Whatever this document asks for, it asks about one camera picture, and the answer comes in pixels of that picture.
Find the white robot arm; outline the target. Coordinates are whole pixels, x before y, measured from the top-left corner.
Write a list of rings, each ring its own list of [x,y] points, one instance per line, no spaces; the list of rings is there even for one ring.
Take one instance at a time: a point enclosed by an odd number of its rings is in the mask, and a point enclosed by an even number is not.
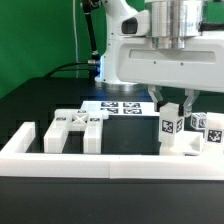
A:
[[[87,19],[102,6],[107,47],[99,57],[99,85],[146,84],[159,110],[163,86],[187,96],[179,114],[188,117],[201,91],[224,92],[224,24],[206,23],[206,0],[144,0],[137,11],[126,0],[82,0]]]

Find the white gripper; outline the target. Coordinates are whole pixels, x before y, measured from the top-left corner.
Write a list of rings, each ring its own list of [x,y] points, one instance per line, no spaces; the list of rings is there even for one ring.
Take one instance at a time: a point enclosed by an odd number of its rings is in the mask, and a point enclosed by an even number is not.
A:
[[[178,115],[189,117],[198,90],[224,92],[224,34],[190,38],[184,49],[154,49],[150,38],[125,38],[117,45],[115,68],[121,81],[149,84],[156,112],[164,104],[161,86],[186,89]]]

